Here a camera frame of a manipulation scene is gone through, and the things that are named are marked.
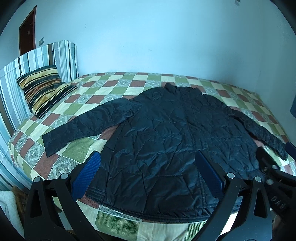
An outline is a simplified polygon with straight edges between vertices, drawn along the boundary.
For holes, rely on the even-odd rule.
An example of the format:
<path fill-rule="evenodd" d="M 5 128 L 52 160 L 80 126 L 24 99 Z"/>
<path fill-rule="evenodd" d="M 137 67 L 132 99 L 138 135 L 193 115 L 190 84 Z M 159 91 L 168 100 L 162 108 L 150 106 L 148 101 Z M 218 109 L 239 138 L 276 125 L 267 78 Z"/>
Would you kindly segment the dark navy quilted jacket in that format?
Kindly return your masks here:
<path fill-rule="evenodd" d="M 197 152 L 247 180 L 264 176 L 256 141 L 288 158 L 285 144 L 241 111 L 197 88 L 171 84 L 106 102 L 44 134 L 46 155 L 112 126 L 86 196 L 146 220 L 209 218 L 218 200 L 195 165 Z"/>

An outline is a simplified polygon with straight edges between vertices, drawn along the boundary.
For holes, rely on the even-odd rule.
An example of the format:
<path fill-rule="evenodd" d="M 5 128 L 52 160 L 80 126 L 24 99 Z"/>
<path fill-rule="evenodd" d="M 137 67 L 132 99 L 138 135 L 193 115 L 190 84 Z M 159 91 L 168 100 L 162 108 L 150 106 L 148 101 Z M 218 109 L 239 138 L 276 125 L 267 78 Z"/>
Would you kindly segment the blue furniture edge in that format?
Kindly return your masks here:
<path fill-rule="evenodd" d="M 296 118 L 296 95 L 293 99 L 292 106 L 290 108 L 290 113 L 294 118 Z"/>

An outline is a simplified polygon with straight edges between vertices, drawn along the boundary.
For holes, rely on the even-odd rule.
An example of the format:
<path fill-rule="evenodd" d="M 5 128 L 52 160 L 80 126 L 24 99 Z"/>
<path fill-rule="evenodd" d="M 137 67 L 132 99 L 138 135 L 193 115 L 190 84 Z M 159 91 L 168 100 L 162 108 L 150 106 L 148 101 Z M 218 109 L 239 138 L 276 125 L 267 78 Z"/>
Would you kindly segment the checkered green brown bedspread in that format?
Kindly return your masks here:
<path fill-rule="evenodd" d="M 100 73 L 77 78 L 77 89 L 58 102 L 43 118 L 33 114 L 26 118 L 9 140 L 13 163 L 21 168 L 29 180 L 37 176 L 55 179 L 85 161 L 94 150 L 102 150 L 112 130 L 101 135 L 82 138 L 68 144 L 54 156 L 47 158 L 42 135 L 67 123 L 76 116 L 116 98 L 133 98 L 142 91 L 171 83 L 198 88 L 233 109 L 242 111 L 273 135 L 287 142 L 287 134 L 260 97 L 230 84 L 196 77 L 154 73 Z M 124 240 L 191 240 L 203 226 L 194 223 L 152 223 L 122 214 L 90 199 L 78 200 L 78 205 L 95 229 Z"/>

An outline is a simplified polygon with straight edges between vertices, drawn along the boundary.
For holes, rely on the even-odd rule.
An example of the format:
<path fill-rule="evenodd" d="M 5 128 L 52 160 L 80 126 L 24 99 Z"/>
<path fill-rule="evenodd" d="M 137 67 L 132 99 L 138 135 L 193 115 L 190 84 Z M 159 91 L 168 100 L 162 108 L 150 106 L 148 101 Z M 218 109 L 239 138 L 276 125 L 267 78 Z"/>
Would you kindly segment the blue grey striped headboard cushion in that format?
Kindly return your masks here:
<path fill-rule="evenodd" d="M 44 115 L 37 110 L 37 92 L 61 88 L 77 77 L 77 46 L 68 40 L 31 50 L 1 68 L 1 190 L 27 191 L 31 184 L 13 163 L 9 140 L 30 114 Z"/>

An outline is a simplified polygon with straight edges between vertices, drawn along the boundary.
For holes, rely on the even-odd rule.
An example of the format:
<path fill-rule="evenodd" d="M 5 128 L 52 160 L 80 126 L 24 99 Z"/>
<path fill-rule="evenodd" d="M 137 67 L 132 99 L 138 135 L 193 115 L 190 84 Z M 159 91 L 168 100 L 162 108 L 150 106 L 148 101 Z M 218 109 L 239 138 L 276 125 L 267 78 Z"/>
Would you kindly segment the yellow black striped pillow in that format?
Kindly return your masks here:
<path fill-rule="evenodd" d="M 63 82 L 56 65 L 44 66 L 17 78 L 30 111 L 43 118 L 66 95 L 77 89 L 76 85 Z"/>

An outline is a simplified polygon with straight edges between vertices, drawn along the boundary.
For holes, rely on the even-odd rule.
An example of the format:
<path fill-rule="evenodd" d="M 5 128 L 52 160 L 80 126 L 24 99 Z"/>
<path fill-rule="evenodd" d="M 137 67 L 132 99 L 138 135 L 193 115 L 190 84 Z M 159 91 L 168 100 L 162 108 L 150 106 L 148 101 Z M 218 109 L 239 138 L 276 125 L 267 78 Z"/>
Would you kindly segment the dark brown wooden door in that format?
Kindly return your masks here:
<path fill-rule="evenodd" d="M 35 18 L 37 6 L 35 6 L 29 15 L 19 27 L 19 50 L 20 56 L 36 48 L 35 42 Z"/>

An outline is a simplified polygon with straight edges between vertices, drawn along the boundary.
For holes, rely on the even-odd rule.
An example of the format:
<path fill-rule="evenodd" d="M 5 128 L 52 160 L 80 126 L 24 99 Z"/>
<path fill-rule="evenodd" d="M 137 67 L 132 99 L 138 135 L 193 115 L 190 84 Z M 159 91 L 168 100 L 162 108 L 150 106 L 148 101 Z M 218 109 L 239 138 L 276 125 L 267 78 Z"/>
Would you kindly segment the wall light switch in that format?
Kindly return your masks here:
<path fill-rule="evenodd" d="M 44 38 L 42 38 L 42 39 L 39 40 L 39 46 L 41 46 L 43 44 L 44 44 Z"/>

